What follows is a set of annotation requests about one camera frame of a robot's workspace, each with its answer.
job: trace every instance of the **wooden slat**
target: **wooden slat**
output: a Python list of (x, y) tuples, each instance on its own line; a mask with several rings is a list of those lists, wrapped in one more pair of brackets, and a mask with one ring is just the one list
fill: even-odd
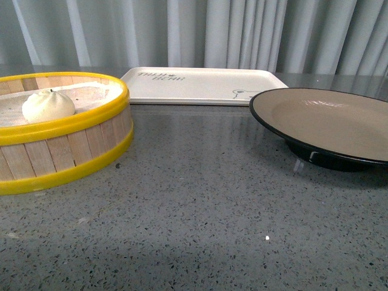
[(117, 145), (111, 119), (108, 119), (101, 123), (101, 131), (106, 151), (111, 150)]
[(50, 138), (47, 140), (47, 145), (57, 172), (75, 167), (67, 136)]
[(24, 91), (37, 90), (39, 89), (38, 83), (35, 78), (22, 79)]
[(10, 94), (11, 90), (7, 82), (0, 82), (0, 95)]
[(87, 140), (89, 142), (90, 152), (93, 158), (97, 158), (105, 153), (104, 138), (99, 124), (85, 129)]
[(50, 76), (50, 77), (48, 77), (48, 81), (50, 83), (50, 87), (63, 86), (61, 76)]
[(125, 135), (128, 135), (132, 126), (132, 117), (129, 105), (122, 111), (122, 124), (124, 127)]
[(13, 176), (0, 147), (0, 181), (9, 180), (13, 180)]
[(124, 127), (122, 126), (121, 113), (112, 118), (113, 131), (115, 133), (116, 144), (119, 144), (125, 137)]
[(38, 88), (39, 89), (46, 89), (46, 88), (50, 88), (50, 80), (48, 77), (38, 77), (36, 79), (36, 83), (38, 85)]
[(110, 80), (108, 79), (101, 79), (101, 84), (109, 85)]
[(90, 152), (85, 130), (70, 133), (67, 137), (69, 138), (70, 148), (76, 166), (92, 159), (92, 153)]
[(4, 145), (1, 150), (15, 180), (35, 177), (30, 158), (23, 144)]
[(86, 82), (100, 82), (99, 78), (87, 77), (87, 76), (72, 76), (74, 84), (86, 83)]
[(25, 144), (25, 149), (37, 177), (55, 173), (54, 163), (46, 141), (28, 142)]
[(11, 93), (23, 92), (24, 91), (22, 80), (20, 80), (20, 79), (19, 80), (8, 81), (7, 83), (8, 83), (8, 86), (10, 88)]
[(71, 76), (61, 76), (61, 84), (60, 86), (73, 85), (73, 78)]

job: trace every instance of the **white rectangular tray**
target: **white rectangular tray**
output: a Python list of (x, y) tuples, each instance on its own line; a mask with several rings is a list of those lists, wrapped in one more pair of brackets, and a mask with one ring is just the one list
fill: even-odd
[(262, 70), (138, 67), (121, 78), (131, 104), (248, 106), (256, 94), (287, 86)]

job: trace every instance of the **yellow rim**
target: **yellow rim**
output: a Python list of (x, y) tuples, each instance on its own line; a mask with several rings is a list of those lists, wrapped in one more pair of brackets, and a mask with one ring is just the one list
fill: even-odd
[(128, 87), (122, 80), (98, 73), (86, 72), (51, 72), (18, 75), (0, 78), (0, 82), (13, 81), (16, 79), (38, 78), (48, 76), (88, 76), (104, 78), (116, 82), (122, 88), (122, 93), (114, 100), (87, 112), (82, 112), (54, 121), (40, 122), (36, 124), (17, 125), (0, 128), (0, 146), (20, 144), (24, 142), (39, 141), (42, 139), (55, 138), (68, 133), (77, 132), (96, 124), (100, 124), (121, 111), (129, 103)]
[(85, 162), (74, 168), (63, 170), (44, 176), (0, 182), (0, 195), (22, 194), (44, 190), (67, 184), (87, 175), (90, 175), (121, 156), (129, 147), (133, 139), (133, 123), (130, 133), (113, 149), (105, 154)]

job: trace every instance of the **white curtain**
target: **white curtain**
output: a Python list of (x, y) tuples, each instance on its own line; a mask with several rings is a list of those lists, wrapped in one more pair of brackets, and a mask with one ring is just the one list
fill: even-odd
[(384, 76), (386, 0), (2, 0), (0, 64)]

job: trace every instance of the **bun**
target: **bun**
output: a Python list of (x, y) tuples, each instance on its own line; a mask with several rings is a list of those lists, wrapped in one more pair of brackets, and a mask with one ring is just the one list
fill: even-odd
[(28, 123), (63, 118), (75, 113), (74, 102), (67, 95), (43, 90), (28, 97), (22, 105), (22, 113)]

